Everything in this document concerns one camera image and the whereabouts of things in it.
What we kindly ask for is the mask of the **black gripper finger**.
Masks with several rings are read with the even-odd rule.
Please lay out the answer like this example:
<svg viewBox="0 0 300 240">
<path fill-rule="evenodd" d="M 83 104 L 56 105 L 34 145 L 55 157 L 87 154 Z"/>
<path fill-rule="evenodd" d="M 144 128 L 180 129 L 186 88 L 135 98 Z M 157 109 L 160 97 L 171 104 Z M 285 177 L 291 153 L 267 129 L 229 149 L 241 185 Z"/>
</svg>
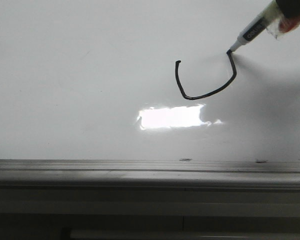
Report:
<svg viewBox="0 0 300 240">
<path fill-rule="evenodd" d="M 300 16 L 300 0 L 276 0 L 275 2 L 286 18 Z"/>
</svg>

